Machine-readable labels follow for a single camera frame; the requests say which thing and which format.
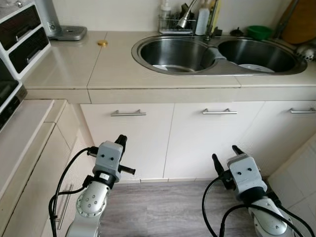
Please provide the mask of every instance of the green bowl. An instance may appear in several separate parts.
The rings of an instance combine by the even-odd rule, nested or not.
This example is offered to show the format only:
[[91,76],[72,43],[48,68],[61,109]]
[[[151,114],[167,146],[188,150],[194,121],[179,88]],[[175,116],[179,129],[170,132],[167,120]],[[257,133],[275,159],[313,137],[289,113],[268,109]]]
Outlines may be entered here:
[[270,37],[273,30],[266,26],[249,26],[248,35],[255,40],[266,40]]

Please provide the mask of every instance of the cabinet door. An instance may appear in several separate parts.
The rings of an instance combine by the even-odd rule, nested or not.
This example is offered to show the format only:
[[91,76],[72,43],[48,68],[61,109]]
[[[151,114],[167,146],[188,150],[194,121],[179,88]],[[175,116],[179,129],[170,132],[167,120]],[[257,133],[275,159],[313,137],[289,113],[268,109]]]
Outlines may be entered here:
[[[214,178],[212,154],[224,168],[235,145],[264,102],[176,104],[172,120],[164,178]],[[222,112],[234,114],[203,114]]]
[[57,127],[54,128],[3,237],[39,237],[48,215],[48,202],[69,157],[70,150]]
[[[122,173],[122,180],[158,179],[163,168],[174,104],[108,104],[81,105],[96,146],[115,141],[120,134],[128,137],[122,165],[135,168],[135,176]],[[111,114],[135,113],[145,116]]]
[[290,109],[308,111],[315,101],[266,102],[238,145],[252,155],[271,175],[316,133],[316,114],[292,114]]
[[[88,147],[85,143],[82,134],[79,132],[74,144],[74,148],[69,156],[70,159],[80,150]],[[72,185],[72,190],[77,190],[82,187],[82,183],[87,175],[92,175],[92,169],[95,165],[95,158],[87,156],[86,153],[80,155],[73,163],[65,176],[62,185],[62,190],[69,190]],[[66,195],[59,196],[57,205],[57,216],[59,221],[56,222],[56,232],[58,237],[66,236],[67,230],[75,218],[76,202],[81,193],[73,194],[67,197]],[[41,237],[52,237],[52,230],[49,218],[47,219]]]

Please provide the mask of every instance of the dish drying rack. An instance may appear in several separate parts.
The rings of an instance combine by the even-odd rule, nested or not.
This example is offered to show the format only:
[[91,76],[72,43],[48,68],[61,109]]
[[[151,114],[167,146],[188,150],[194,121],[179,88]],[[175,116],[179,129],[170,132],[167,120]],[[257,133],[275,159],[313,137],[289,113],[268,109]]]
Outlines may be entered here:
[[170,19],[159,17],[158,31],[161,34],[178,34],[178,35],[193,35],[196,31],[197,20],[188,20],[184,29],[177,26],[180,16],[172,16]]

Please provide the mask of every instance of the bottle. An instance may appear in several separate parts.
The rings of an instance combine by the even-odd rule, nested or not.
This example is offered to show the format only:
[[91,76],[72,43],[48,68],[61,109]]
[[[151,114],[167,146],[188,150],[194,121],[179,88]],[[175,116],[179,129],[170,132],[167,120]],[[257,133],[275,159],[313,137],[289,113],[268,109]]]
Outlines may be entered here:
[[160,13],[159,13],[159,24],[161,29],[168,29],[169,28],[169,19],[171,15],[171,6],[169,5],[169,0],[162,0],[160,6]]
[[196,35],[203,36],[205,35],[207,22],[209,18],[209,9],[207,7],[208,0],[204,0],[203,7],[200,8],[198,12],[198,19],[197,19],[197,28],[196,28]]

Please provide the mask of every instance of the beige countertop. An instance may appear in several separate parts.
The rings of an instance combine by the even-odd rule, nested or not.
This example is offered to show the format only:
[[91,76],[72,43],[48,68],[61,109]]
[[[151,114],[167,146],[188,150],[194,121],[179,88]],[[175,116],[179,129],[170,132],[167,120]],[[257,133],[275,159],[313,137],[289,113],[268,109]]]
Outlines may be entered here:
[[[78,103],[93,103],[90,92],[100,89],[258,88],[262,91],[269,87],[310,87],[307,90],[316,95],[316,64],[309,64],[304,72],[290,76],[171,76],[151,71],[133,59],[131,48],[137,41],[156,34],[88,32],[80,42],[52,42],[52,49],[23,79],[29,98],[41,98],[41,94],[48,93],[52,99],[67,99],[64,94],[68,93],[80,98]],[[108,41],[107,47],[97,45],[101,39]]]

